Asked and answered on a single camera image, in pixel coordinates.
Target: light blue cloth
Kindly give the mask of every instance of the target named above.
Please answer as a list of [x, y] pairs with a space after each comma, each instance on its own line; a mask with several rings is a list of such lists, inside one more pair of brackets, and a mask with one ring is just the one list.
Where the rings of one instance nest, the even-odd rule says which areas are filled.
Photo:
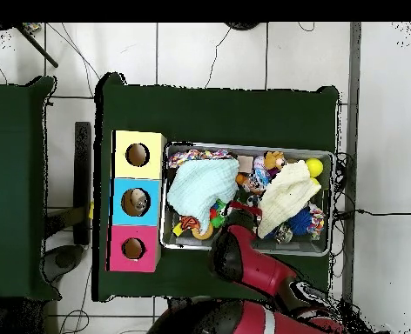
[[204, 234], [216, 200], [227, 204], [235, 197], [238, 168], [236, 159], [188, 161], [178, 168], [167, 201], [179, 215], [196, 217]]

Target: pink box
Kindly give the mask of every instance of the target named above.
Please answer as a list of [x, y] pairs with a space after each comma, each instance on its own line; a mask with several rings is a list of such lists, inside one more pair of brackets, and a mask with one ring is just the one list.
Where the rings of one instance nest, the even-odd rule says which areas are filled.
[[[137, 238], [145, 247], [139, 259], [129, 259], [122, 245], [129, 238]], [[110, 242], [110, 271], [153, 273], [160, 258], [158, 227], [149, 225], [113, 225]]]

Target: tennis ball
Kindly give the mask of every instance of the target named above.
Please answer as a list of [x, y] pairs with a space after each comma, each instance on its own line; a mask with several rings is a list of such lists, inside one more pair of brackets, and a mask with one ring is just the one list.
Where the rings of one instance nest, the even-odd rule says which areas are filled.
[[323, 164], [316, 158], [307, 159], [307, 168], [309, 169], [310, 176], [315, 178], [318, 177], [323, 171]]

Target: green tablecloth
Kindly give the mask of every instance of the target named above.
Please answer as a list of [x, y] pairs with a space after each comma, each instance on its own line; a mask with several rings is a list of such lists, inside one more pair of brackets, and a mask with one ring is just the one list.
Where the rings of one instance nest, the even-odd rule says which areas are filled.
[[[213, 277], [207, 252], [162, 250], [154, 273], [105, 270], [111, 131], [162, 133], [169, 141], [335, 151], [338, 91], [187, 89], [124, 85], [117, 73], [96, 88], [92, 296], [183, 296], [260, 298], [246, 287]], [[326, 290], [328, 255], [277, 256]]]
[[0, 297], [53, 299], [42, 279], [44, 100], [54, 84], [0, 85]]

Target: gray plastic tray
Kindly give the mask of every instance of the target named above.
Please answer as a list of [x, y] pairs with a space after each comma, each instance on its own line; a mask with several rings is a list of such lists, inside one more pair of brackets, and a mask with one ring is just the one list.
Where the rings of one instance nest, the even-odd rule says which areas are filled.
[[210, 237], [205, 241], [196, 239], [190, 231], [185, 231], [179, 237], [172, 233], [172, 228], [179, 222], [179, 216], [172, 211], [171, 206], [166, 201], [166, 195], [170, 185], [176, 175], [176, 170], [168, 168], [168, 157], [180, 151], [197, 150], [218, 150], [226, 149], [237, 155], [256, 157], [263, 155], [266, 151], [282, 151], [286, 159], [303, 159], [316, 157], [323, 163], [323, 172], [317, 177], [321, 184], [321, 190], [311, 199], [313, 204], [319, 206], [326, 215], [325, 227], [320, 233], [319, 240], [312, 240], [310, 235], [297, 237], [294, 236], [289, 244], [278, 244], [274, 239], [257, 238], [253, 248], [263, 253], [300, 255], [321, 257], [329, 252], [332, 236], [333, 213], [332, 204], [334, 201], [334, 177], [335, 177], [335, 157], [328, 151], [315, 150], [294, 150], [270, 147], [254, 146], [235, 146], [225, 144], [186, 144], [186, 143], [168, 143], [165, 147], [165, 178], [162, 193], [161, 209], [161, 226], [159, 240], [164, 247], [169, 249], [183, 250], [210, 250], [212, 239]]

